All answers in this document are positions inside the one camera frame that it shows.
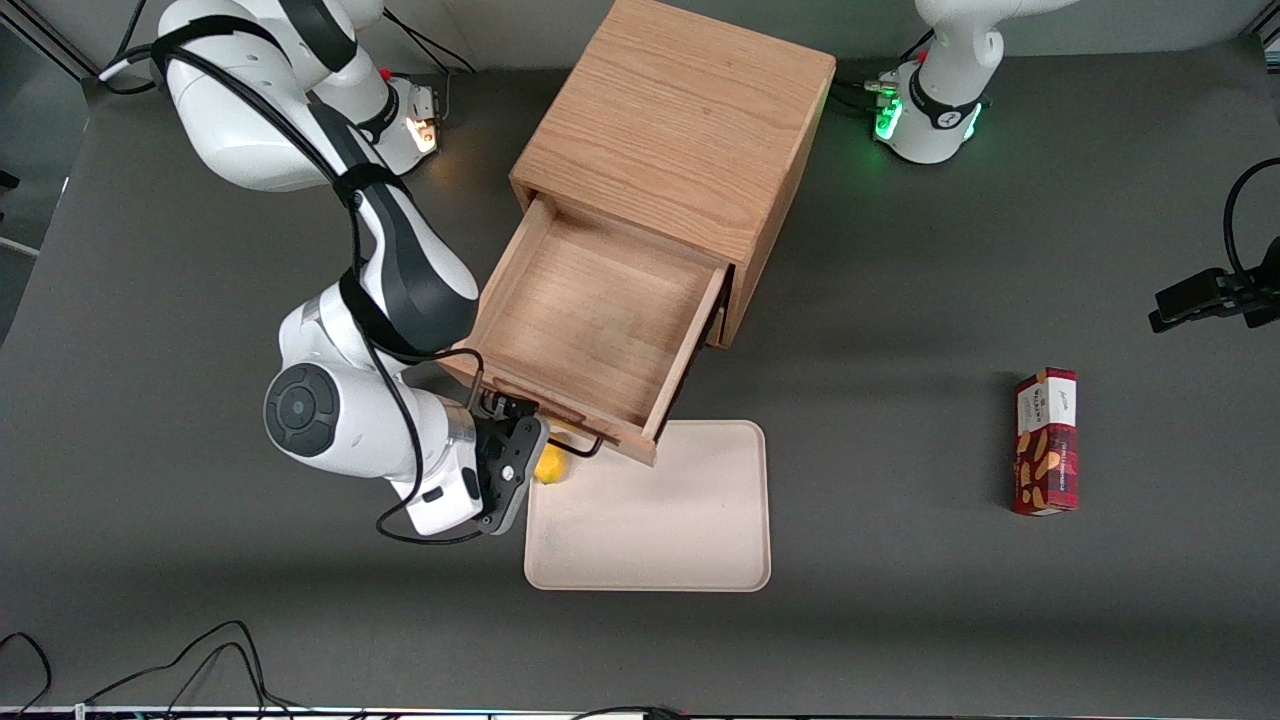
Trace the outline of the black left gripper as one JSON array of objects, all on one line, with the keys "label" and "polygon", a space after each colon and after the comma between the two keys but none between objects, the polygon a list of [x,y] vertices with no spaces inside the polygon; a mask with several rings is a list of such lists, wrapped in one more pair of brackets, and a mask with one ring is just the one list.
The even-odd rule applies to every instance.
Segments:
[{"label": "black left gripper", "polygon": [[1156,334],[1189,322],[1210,318],[1244,316],[1247,327],[1263,327],[1279,319],[1279,254],[1280,238],[1275,237],[1262,263],[1249,270],[1253,300],[1240,306],[1240,286],[1233,273],[1210,268],[1161,290],[1157,307],[1149,314],[1149,327]]}]

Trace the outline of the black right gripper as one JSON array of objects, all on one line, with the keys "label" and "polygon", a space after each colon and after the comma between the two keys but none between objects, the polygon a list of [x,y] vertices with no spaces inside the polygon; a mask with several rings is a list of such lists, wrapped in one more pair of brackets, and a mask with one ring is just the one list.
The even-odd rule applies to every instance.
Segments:
[{"label": "black right gripper", "polygon": [[544,427],[545,420],[538,414],[540,404],[504,393],[480,393],[475,398],[475,416],[484,421],[513,421],[517,427]]}]

